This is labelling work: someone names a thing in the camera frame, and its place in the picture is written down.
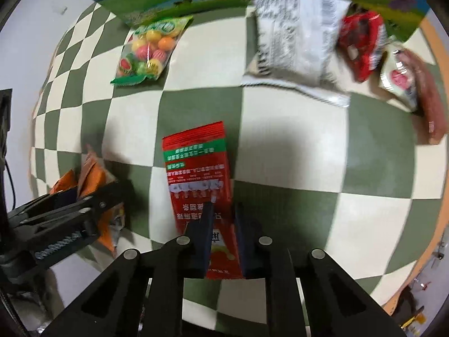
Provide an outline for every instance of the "white snack package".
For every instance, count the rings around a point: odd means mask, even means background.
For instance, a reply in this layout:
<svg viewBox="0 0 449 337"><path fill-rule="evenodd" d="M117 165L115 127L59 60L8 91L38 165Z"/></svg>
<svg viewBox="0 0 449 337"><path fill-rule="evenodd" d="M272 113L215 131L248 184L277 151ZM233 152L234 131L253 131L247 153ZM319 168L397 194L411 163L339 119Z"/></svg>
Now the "white snack package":
<svg viewBox="0 0 449 337"><path fill-rule="evenodd" d="M255 0L258 52L242 85L296 89L347 107L349 95L329 70L349 0Z"/></svg>

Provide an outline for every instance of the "black cable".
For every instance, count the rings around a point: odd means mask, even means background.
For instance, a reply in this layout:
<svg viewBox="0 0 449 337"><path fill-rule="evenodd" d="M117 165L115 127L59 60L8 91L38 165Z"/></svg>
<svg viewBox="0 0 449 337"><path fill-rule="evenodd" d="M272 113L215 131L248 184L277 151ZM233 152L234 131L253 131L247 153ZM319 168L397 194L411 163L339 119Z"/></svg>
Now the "black cable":
<svg viewBox="0 0 449 337"><path fill-rule="evenodd" d="M6 292L3 290L2 287L0 287L0 301L5 307L6 311L14 321L14 323L17 325L17 328L19 329L19 332L22 334L23 337L30 337L30 334L28 333L26 327L23 325L22 320L20 319L19 315L17 314L16 310L14 309L13 304L10 301L10 298L6 294Z"/></svg>
<svg viewBox="0 0 449 337"><path fill-rule="evenodd" d="M13 178L11 176L10 167L8 166L8 162L6 161L6 158L4 160L4 164L6 166L6 171L8 171L8 177L10 178L11 189L13 191L13 208L11 210L14 210L16 208L16 191L14 190Z"/></svg>

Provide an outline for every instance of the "orange gumball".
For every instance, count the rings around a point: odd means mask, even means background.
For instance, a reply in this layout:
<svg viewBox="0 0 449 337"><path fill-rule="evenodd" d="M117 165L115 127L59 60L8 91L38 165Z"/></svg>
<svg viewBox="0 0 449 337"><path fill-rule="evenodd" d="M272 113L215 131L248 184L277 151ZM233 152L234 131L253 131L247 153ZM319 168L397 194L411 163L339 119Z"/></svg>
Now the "orange gumball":
<svg viewBox="0 0 449 337"><path fill-rule="evenodd" d="M175 40L170 37L163 37L158 41L158 47L163 51L171 51L175 47L175 45Z"/></svg>

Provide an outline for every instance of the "checkered tablecloth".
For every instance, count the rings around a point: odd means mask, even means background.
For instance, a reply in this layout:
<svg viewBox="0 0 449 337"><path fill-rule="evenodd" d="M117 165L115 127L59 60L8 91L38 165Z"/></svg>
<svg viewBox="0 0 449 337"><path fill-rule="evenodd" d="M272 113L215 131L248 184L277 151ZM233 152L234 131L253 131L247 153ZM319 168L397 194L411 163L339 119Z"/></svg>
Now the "checkered tablecloth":
<svg viewBox="0 0 449 337"><path fill-rule="evenodd" d="M63 37L33 115L31 183L42 195L90 144L135 198L118 250L161 247L176 234L161 139L223 120L234 199L295 249L325 249L379 303L429 244L445 184L447 138L417 144L413 116L354 83L341 109L297 92L241 87L256 49L249 10L197 14L157 82L114 87L129 29L98 4ZM438 66L420 30L408 46ZM98 246L82 251L104 269ZM185 281L183 318L243 336L267 334L263 280Z"/></svg>

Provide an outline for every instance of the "snack package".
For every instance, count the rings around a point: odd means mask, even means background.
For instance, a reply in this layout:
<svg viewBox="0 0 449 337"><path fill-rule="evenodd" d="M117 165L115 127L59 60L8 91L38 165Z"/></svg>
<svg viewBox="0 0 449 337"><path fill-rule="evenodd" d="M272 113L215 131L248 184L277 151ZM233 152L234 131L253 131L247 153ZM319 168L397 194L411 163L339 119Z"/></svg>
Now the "snack package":
<svg viewBox="0 0 449 337"><path fill-rule="evenodd" d="M136 85L146 78L157 80L167 65L192 16L168 18L141 26L123 47L115 85Z"/></svg>
<svg viewBox="0 0 449 337"><path fill-rule="evenodd" d="M116 178L100 164L96 154L89 150L79 174L78 198L83 198L99 187L113 181L116 181ZM105 211L98 221L98 230L100 231L98 242L109 249L114 258L117 256L118 238L124 226L125 211L123 203Z"/></svg>
<svg viewBox="0 0 449 337"><path fill-rule="evenodd" d="M201 217L205 202L212 202L215 221L207 277L241 278L223 122L167 136L162 150L179 234L188 222Z"/></svg>
<svg viewBox="0 0 449 337"><path fill-rule="evenodd" d="M386 42L387 30L380 14L361 9L343 19L338 45L347 52L356 81L364 82L376 69Z"/></svg>
<svg viewBox="0 0 449 337"><path fill-rule="evenodd" d="M428 143L437 145L447 132L448 124L438 88L426 63L409 49L402 49L397 58L414 73L418 100L423 108Z"/></svg>
<svg viewBox="0 0 449 337"><path fill-rule="evenodd" d="M329 71L349 0L254 0L258 52L242 85L291 88L347 107L349 95Z"/></svg>
<svg viewBox="0 0 449 337"><path fill-rule="evenodd" d="M382 66L379 86L394 94L411 111L416 111L418 93L414 73L399 59L399 53L403 49L405 49L404 46L400 42L394 41L394 37L385 46L387 58Z"/></svg>

